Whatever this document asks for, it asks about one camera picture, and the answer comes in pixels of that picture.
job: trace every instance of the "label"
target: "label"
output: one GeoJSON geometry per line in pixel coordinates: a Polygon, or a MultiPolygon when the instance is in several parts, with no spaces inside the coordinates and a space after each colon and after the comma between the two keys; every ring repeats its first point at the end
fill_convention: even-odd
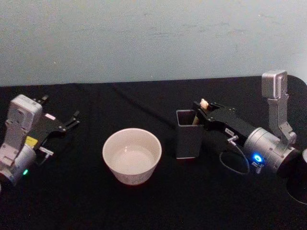
{"type": "Polygon", "coordinates": [[[27,138],[25,140],[25,143],[32,148],[36,145],[37,142],[38,142],[38,140],[36,140],[36,139],[34,139],[30,136],[27,136],[27,138]]]}
{"type": "Polygon", "coordinates": [[[229,135],[231,135],[232,137],[235,135],[235,133],[231,130],[229,130],[228,128],[225,129],[225,132],[228,133],[229,135]]]}
{"type": "Polygon", "coordinates": [[[45,114],[46,117],[48,117],[51,120],[55,120],[56,118],[53,115],[45,114]]]}

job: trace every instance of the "black cylinder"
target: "black cylinder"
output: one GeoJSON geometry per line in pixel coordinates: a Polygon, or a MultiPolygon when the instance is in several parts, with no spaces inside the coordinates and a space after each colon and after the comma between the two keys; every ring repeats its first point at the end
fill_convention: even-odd
{"type": "Polygon", "coordinates": [[[295,200],[307,205],[307,151],[299,156],[296,169],[287,181],[287,190],[295,200]]]}

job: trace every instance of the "yellow label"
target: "yellow label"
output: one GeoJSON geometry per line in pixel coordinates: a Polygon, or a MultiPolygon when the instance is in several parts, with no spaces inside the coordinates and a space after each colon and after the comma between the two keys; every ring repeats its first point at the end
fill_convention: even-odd
{"type": "Polygon", "coordinates": [[[30,147],[34,147],[37,142],[38,142],[38,140],[36,140],[36,139],[34,139],[30,136],[27,136],[27,139],[25,140],[25,143],[30,147]]]}

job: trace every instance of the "pen holder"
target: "pen holder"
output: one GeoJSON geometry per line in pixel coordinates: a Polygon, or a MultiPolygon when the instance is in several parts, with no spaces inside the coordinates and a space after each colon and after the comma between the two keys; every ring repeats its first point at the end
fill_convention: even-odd
{"type": "Polygon", "coordinates": [[[187,159],[199,156],[203,125],[193,125],[194,110],[177,110],[177,148],[176,158],[187,159]]]}

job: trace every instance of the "white wall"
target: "white wall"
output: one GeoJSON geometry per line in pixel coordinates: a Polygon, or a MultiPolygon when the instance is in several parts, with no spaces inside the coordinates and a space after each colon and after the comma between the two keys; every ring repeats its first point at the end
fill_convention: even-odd
{"type": "Polygon", "coordinates": [[[0,85],[307,81],[306,0],[2,0],[0,85]]]}

